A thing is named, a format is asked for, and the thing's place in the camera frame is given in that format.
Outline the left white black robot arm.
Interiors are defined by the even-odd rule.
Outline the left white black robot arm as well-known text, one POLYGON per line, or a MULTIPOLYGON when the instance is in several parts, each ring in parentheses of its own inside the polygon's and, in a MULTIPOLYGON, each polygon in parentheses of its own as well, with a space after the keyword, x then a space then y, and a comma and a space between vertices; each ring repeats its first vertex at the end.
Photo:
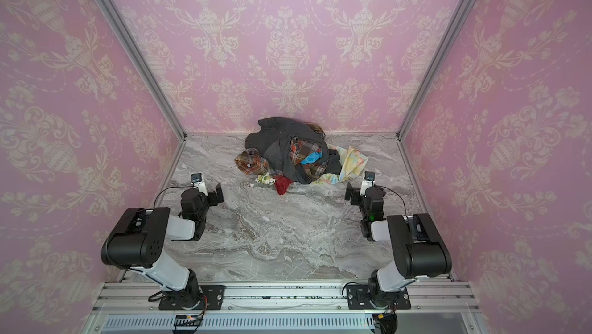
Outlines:
POLYGON ((179 215, 168 207, 128 208, 101 248, 106 266, 135 272, 155 282, 160 290, 148 298, 160 310, 221 310, 224 286, 202 286, 196 273, 177 263, 164 248, 165 241, 199 241, 210 208, 224 202, 220 183, 209 191, 200 181, 181 194, 179 215))

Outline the teal blue cloth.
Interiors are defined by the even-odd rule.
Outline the teal blue cloth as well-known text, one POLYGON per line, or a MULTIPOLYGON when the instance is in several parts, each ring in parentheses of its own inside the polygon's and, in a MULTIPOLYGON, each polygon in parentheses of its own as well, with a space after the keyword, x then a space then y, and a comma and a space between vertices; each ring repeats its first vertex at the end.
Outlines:
POLYGON ((304 160, 301 161, 301 164, 314 164, 322 157, 322 151, 315 151, 308 155, 304 160))

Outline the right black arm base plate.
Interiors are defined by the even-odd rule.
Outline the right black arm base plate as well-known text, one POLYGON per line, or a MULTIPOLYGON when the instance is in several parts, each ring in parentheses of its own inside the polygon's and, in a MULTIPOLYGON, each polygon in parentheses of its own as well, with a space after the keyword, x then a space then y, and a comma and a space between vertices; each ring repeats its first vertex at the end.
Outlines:
POLYGON ((353 284, 345 286, 344 294, 350 310, 409 310, 412 307, 407 289, 382 292, 371 290, 368 285, 353 284))

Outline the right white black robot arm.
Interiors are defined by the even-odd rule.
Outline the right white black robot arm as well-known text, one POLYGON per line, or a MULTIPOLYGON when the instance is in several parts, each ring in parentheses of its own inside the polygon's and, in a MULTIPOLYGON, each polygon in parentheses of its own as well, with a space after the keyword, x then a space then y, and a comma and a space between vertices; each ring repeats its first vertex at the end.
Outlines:
POLYGON ((356 188, 347 185, 345 201, 361 213, 362 236, 372 242, 388 242, 393 258, 375 270, 365 284, 345 284, 342 292, 351 310, 410 309, 408 287, 426 278, 451 272, 453 263, 433 219, 427 213, 384 213, 386 191, 371 181, 356 188))

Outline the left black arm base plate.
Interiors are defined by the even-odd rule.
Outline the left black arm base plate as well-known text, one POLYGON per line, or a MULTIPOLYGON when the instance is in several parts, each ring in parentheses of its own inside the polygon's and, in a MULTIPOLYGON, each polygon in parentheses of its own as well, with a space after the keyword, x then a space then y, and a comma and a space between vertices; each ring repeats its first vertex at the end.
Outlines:
POLYGON ((167 292, 160 300, 161 311, 197 310, 219 311, 224 302, 225 287, 222 285, 200 286, 197 292, 182 296, 179 292, 167 292))

